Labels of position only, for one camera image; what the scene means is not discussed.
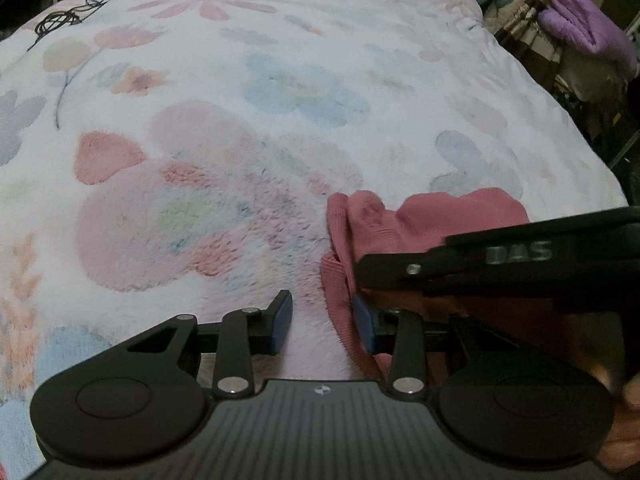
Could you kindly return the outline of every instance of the human hand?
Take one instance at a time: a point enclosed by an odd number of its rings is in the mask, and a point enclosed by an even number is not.
[[[586,358],[577,357],[580,339],[576,336],[579,329],[576,319],[558,314],[549,300],[424,298],[420,292],[402,290],[367,290],[366,294],[367,301],[379,308],[413,310],[434,322],[447,322],[457,312],[469,314],[571,364],[587,362]],[[430,383],[441,386],[448,376],[444,355],[431,354],[428,362]]]
[[[596,378],[607,384],[604,370],[594,370]],[[640,462],[640,374],[625,385],[622,399],[616,401],[614,423],[598,455],[600,463],[619,472]]]

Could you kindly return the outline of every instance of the pink flower pattern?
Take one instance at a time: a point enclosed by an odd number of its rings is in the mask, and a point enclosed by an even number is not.
[[[108,49],[133,48],[151,43],[162,32],[149,32],[142,28],[111,27],[98,32],[94,41],[98,46]]]
[[[145,9],[160,9],[152,14],[152,18],[172,18],[178,16],[189,9],[198,9],[201,17],[214,22],[224,22],[229,19],[229,14],[223,7],[232,6],[240,9],[255,10],[273,14],[277,9],[273,6],[252,2],[249,0],[152,0],[131,7],[130,12]]]
[[[80,212],[78,254],[89,278],[113,290],[145,290],[190,271],[233,288],[258,279],[260,258],[283,283],[308,280],[326,250],[318,212],[327,195],[362,184],[335,146],[260,138],[206,102],[166,108],[151,138],[168,156],[146,158],[131,140],[102,132],[85,134],[78,150],[76,177],[96,183]]]
[[[456,43],[452,52],[452,46],[442,38],[434,38],[427,32],[418,33],[408,25],[396,25],[398,33],[406,40],[419,45],[422,50],[418,53],[420,58],[427,62],[443,61],[448,70],[455,75],[464,86],[477,84],[485,91],[505,91],[508,86],[500,72],[489,62],[482,51],[478,50],[470,42],[463,43],[468,48],[460,49],[460,41]]]

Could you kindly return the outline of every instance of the pink cloth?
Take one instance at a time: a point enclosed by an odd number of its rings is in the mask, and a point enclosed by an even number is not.
[[[356,292],[353,266],[369,253],[421,253],[454,234],[529,222],[524,207],[501,189],[481,189],[461,197],[417,194],[390,211],[374,193],[331,195],[327,203],[334,251],[321,261],[320,274],[329,317],[350,357],[368,378],[385,378],[390,356],[369,356],[351,315]]]

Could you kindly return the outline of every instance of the purple towel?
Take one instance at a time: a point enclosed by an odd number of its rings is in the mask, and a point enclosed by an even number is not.
[[[636,76],[633,43],[591,0],[551,0],[538,22],[551,35],[576,50],[613,62],[627,81]]]

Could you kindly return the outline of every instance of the bed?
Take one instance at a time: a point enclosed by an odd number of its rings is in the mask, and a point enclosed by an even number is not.
[[[56,6],[68,9],[84,0]],[[500,187],[531,221],[625,205],[473,0],[110,0],[0,43],[0,478],[42,381],[180,313],[288,288],[257,378],[361,377],[324,307],[331,193]]]

